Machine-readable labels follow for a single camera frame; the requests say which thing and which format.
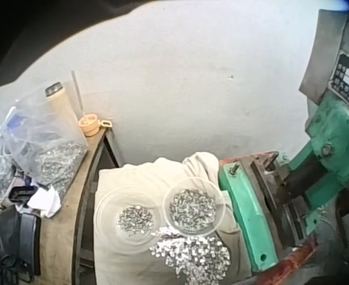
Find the wooden surface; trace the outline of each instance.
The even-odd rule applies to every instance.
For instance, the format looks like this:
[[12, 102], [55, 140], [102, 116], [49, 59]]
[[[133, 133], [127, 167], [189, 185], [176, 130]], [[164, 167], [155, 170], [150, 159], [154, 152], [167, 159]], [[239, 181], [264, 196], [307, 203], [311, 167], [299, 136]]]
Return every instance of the wooden surface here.
[[72, 285], [75, 270], [79, 266], [81, 234], [84, 211], [90, 192], [90, 184], [102, 151], [105, 130], [89, 138], [88, 152], [73, 180], [62, 208], [51, 219], [44, 218], [40, 233], [41, 276], [34, 284]]

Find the bolt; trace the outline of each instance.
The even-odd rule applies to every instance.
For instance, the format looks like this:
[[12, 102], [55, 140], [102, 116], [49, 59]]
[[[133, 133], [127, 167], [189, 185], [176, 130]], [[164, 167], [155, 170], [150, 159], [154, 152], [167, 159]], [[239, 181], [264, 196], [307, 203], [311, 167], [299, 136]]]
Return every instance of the bolt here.
[[239, 168], [239, 164], [236, 162], [236, 164], [235, 164], [233, 167], [231, 167], [231, 168], [229, 169], [229, 173], [230, 173], [231, 175], [235, 175], [235, 174], [236, 174], [236, 171], [238, 170], [238, 168]]
[[275, 166], [273, 165], [273, 163], [275, 162], [275, 160], [277, 159], [277, 157], [279, 156], [279, 152], [275, 151], [274, 153], [271, 154], [270, 157], [267, 157], [265, 159], [265, 161], [263, 162], [264, 168], [267, 171], [273, 171]]
[[333, 147], [330, 144], [324, 144], [321, 153], [323, 157], [329, 157], [333, 154]]

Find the red metal bar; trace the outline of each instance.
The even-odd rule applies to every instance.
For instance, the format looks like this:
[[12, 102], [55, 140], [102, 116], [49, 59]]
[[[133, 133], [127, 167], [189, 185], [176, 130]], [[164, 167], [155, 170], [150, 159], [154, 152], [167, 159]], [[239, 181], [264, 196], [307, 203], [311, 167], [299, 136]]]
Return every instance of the red metal bar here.
[[257, 277], [257, 285], [280, 285], [299, 269], [316, 251], [317, 240], [313, 236], [302, 247], [283, 259], [274, 267]]

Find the pile of metal parts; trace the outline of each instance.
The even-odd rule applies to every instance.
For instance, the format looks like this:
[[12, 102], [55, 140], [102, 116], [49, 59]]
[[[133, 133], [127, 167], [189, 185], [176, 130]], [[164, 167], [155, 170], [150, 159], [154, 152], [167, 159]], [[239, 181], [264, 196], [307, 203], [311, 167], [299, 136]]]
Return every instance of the pile of metal parts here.
[[230, 265], [228, 249], [217, 236], [184, 237], [170, 227], [163, 227], [159, 242], [150, 248], [152, 255], [165, 258], [165, 264], [182, 273], [188, 285], [218, 285]]
[[134, 205], [122, 210], [117, 224], [127, 233], [149, 233], [153, 228], [153, 214], [146, 207]]
[[180, 229], [196, 232], [215, 220], [215, 201], [198, 189], [185, 189], [175, 194], [169, 207], [171, 218]]
[[30, 161], [33, 162], [33, 172], [38, 173], [35, 177], [37, 182], [52, 185], [63, 199], [86, 152], [87, 145], [77, 141], [69, 141], [44, 152], [33, 151]]

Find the green machine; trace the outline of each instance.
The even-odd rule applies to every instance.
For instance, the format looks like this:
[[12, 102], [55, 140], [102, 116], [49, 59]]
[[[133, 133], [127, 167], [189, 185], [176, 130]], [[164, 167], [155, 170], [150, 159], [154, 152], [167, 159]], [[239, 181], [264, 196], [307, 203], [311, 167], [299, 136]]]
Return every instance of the green machine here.
[[317, 108], [306, 122], [310, 140], [291, 161], [274, 151], [219, 171], [257, 273], [300, 246], [318, 224], [317, 209], [349, 190], [349, 12], [319, 11], [300, 91]]

